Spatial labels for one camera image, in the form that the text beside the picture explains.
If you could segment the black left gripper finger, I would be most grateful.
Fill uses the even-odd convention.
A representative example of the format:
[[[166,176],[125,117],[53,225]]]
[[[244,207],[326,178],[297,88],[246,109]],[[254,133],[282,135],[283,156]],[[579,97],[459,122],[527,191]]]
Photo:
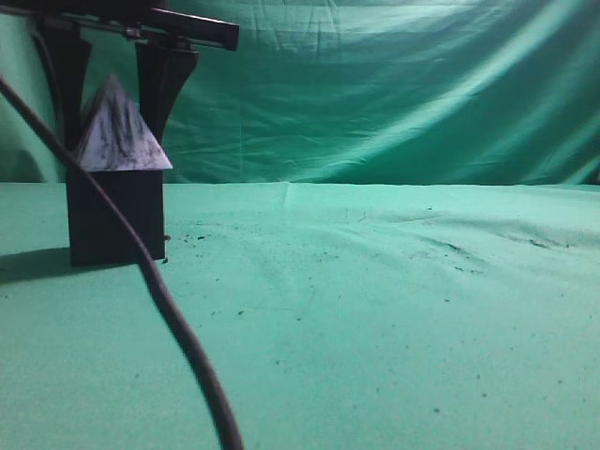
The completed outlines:
[[[156,43],[136,43],[140,114],[158,143],[175,101],[198,65],[199,54],[191,49]]]

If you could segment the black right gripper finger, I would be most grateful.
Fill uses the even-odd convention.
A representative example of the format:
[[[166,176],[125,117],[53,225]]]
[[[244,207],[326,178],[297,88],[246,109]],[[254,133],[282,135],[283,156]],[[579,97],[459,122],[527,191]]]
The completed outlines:
[[[33,40],[50,89],[59,140],[73,151],[81,137],[81,106],[92,44],[81,28],[57,19],[34,19]]]

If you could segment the black gripper body rail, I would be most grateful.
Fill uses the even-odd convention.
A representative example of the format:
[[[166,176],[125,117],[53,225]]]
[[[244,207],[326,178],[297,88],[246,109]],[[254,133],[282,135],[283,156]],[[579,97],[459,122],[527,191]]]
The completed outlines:
[[[1,12],[75,23],[131,39],[167,37],[229,52],[239,44],[238,24],[178,12],[167,1],[3,1]]]

